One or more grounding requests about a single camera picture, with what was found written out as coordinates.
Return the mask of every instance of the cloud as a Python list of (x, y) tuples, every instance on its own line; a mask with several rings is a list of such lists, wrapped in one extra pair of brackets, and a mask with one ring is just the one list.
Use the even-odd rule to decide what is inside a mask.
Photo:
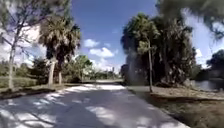
[(99, 44), (100, 44), (99, 42), (96, 42), (92, 39), (87, 39), (87, 40), (84, 41), (84, 46), (87, 47), (87, 48), (93, 48), (93, 47), (96, 47)]
[(96, 60), (90, 60), (90, 61), (93, 63), (93, 67), (96, 70), (106, 71), (106, 70), (112, 70), (113, 68), (113, 66), (110, 65), (108, 61), (105, 60), (104, 58), (101, 58), (99, 61), (96, 61)]
[(109, 43), (105, 43), (104, 45), (105, 45), (106, 47), (108, 47), (108, 48), (111, 47), (111, 45), (110, 45)]
[[(32, 55), (25, 55), (22, 52), (22, 49), (20, 47), (16, 48), (16, 55), (14, 58), (15, 63), (20, 65), (21, 63), (27, 63), (29, 66), (32, 66), (32, 61), (34, 59), (33, 55), (40, 55), (40, 56), (45, 56), (46, 53), (46, 48), (40, 46), (37, 44), (38, 39), (39, 39), (39, 29), (40, 26), (34, 26), (34, 27), (25, 27), (22, 29), (21, 35), (24, 37), (27, 41), (25, 40), (19, 40), (17, 42), (18, 46), (23, 47), (23, 50), (28, 51), (29, 53), (32, 53)], [(13, 42), (12, 38), (13, 34), (3, 34), (3, 37), (8, 40), (9, 42)], [(4, 42), (4, 44), (0, 45), (0, 60), (9, 60), (9, 55), (10, 55), (10, 50), (11, 50), (11, 45), (8, 43)]]
[(101, 58), (110, 58), (114, 56), (114, 53), (112, 53), (109, 49), (105, 47), (103, 47), (102, 49), (90, 49), (89, 53)]
[(120, 65), (112, 65), (104, 58), (101, 58), (99, 61), (96, 61), (96, 60), (90, 60), (90, 61), (93, 63), (93, 67), (96, 70), (112, 71), (114, 68), (114, 72), (116, 74), (118, 74), (120, 71), (120, 67), (121, 67)]
[(202, 53), (200, 49), (196, 49), (196, 58), (202, 57)]

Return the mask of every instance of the road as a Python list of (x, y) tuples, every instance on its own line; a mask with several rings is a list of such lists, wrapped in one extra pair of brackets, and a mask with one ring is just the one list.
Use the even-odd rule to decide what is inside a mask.
[(0, 101), (0, 128), (189, 128), (120, 85)]

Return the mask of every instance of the bush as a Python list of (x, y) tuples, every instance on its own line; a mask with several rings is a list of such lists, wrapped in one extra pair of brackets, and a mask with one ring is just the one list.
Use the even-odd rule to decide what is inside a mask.
[(67, 76), (65, 79), (64, 79), (65, 83), (80, 83), (81, 82), (81, 79), (77, 76)]
[[(7, 88), (8, 82), (8, 77), (0, 77), (0, 88)], [(14, 78), (13, 83), (15, 87), (31, 87), (37, 85), (37, 81), (35, 79), (23, 77)]]

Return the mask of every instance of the pond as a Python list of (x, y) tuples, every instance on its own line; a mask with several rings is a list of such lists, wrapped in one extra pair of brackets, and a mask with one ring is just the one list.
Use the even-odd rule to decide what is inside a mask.
[(224, 80), (205, 80), (196, 81), (196, 87), (204, 91), (223, 91), (224, 90)]

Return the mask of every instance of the green grass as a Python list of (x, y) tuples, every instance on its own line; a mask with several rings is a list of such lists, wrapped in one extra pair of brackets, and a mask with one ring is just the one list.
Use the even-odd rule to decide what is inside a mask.
[[(0, 77), (0, 88), (7, 88), (8, 87), (9, 78), (8, 77)], [(31, 87), (37, 85), (37, 80), (24, 78), (24, 77), (17, 77), (13, 78), (13, 83), (15, 87)]]

